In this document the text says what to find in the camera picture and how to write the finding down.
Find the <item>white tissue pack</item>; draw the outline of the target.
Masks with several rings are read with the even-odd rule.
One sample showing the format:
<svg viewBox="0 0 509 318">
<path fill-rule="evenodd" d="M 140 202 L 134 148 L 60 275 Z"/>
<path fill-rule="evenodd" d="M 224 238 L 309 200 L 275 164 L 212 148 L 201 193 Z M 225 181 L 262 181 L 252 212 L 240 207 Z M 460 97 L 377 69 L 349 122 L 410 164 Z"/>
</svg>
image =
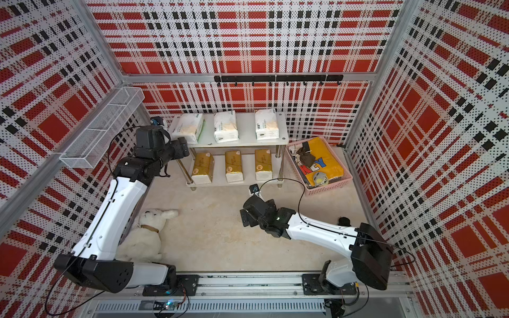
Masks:
<svg viewBox="0 0 509 318">
<path fill-rule="evenodd" d="M 216 113 L 213 117 L 214 138 L 217 143 L 229 143 L 239 140 L 237 118 L 234 111 Z"/>
<path fill-rule="evenodd" d="M 170 125 L 171 140 L 185 138 L 188 144 L 197 144 L 204 124 L 201 113 L 186 113 L 175 118 Z"/>
<path fill-rule="evenodd" d="M 274 109 L 261 109 L 254 115 L 257 140 L 279 138 L 280 131 L 278 127 L 277 113 Z"/>
</svg>

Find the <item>gold tissue pack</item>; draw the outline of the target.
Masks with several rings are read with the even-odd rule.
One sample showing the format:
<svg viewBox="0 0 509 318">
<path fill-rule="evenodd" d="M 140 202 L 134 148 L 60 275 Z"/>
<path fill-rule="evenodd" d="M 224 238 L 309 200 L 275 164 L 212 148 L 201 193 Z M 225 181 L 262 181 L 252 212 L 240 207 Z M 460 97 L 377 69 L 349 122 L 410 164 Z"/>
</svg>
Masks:
<svg viewBox="0 0 509 318">
<path fill-rule="evenodd" d="M 240 151 L 227 151 L 225 153 L 225 177 L 228 183 L 242 182 L 244 180 L 242 154 Z"/>
<path fill-rule="evenodd" d="M 257 181 L 267 181 L 273 178 L 272 153 L 270 149 L 257 149 L 255 157 L 255 177 Z"/>
<path fill-rule="evenodd" d="M 197 153 L 192 169 L 192 180 L 196 185 L 211 184 L 213 182 L 215 160 L 210 152 Z"/>
</svg>

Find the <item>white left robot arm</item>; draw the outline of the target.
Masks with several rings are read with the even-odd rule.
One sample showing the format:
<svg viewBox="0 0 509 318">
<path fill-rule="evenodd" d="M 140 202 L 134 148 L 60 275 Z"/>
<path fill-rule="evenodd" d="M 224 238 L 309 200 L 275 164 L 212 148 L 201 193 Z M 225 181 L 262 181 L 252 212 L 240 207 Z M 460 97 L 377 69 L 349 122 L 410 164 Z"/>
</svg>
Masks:
<svg viewBox="0 0 509 318">
<path fill-rule="evenodd" d="M 171 161 L 189 156 L 185 138 L 173 139 L 162 126 L 137 127 L 131 156 L 113 170 L 105 200 L 71 253 L 59 254 L 54 268 L 78 286 L 118 293 L 138 286 L 176 289 L 174 266 L 117 260 L 122 234 L 144 193 Z"/>
</svg>

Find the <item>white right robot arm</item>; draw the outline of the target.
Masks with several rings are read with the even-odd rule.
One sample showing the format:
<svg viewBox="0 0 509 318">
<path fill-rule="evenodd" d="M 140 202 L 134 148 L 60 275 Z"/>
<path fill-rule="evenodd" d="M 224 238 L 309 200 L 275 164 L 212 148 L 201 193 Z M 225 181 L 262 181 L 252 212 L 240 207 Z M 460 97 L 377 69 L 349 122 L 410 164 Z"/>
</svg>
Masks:
<svg viewBox="0 0 509 318">
<path fill-rule="evenodd" d="M 367 223 L 332 225 L 278 208 L 274 200 L 258 195 L 249 197 L 240 216 L 245 227 L 258 226 L 275 238 L 311 242 L 342 255 L 341 260 L 324 264 L 321 279 L 327 287 L 361 282 L 375 290 L 387 289 L 394 248 Z"/>
</svg>

